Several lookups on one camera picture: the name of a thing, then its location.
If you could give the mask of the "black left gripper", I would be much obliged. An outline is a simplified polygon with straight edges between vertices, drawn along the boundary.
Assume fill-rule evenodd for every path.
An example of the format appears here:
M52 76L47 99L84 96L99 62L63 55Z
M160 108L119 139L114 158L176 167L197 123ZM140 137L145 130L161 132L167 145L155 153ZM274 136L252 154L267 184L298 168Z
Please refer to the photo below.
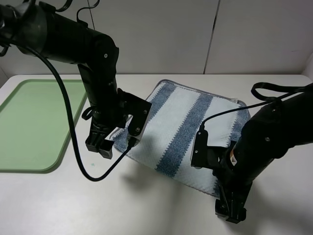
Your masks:
M91 119L89 136L85 144L90 152L99 153L105 159L112 159L112 147L114 141L107 140L106 137L115 128L126 126L125 118L121 110L116 115L106 115L97 111L96 107L87 108L87 120Z

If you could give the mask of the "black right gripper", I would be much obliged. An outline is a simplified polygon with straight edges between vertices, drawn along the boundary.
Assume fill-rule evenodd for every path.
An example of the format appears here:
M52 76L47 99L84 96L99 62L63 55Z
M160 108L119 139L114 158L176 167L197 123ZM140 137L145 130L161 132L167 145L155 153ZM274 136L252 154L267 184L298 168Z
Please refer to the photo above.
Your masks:
M252 182L253 172L250 169L213 170L218 179L220 198L215 200L215 215L227 217L230 223L240 223L246 219L245 204Z

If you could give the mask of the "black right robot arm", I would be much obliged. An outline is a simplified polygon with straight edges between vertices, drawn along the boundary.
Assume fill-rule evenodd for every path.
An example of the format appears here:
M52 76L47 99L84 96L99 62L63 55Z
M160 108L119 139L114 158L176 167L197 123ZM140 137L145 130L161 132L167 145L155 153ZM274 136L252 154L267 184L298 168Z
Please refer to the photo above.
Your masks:
M251 92L268 104L244 125L237 141L215 154L219 165L213 170L220 192L215 213L235 224L246 218L244 205L255 178L290 148L313 142L312 84L287 87L262 82Z

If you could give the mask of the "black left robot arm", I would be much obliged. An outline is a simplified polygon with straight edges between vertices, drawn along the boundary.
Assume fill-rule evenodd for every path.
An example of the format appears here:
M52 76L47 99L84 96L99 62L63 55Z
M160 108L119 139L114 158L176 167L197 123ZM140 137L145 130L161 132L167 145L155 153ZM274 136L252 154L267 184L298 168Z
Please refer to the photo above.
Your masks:
M125 126L124 106L129 98L116 83L119 49L113 39L82 21L60 15L48 3L34 0L1 5L0 34L16 41L22 53L30 47L45 59L78 67L90 103L83 113L84 119L91 120L86 147L111 159L113 142L107 136Z

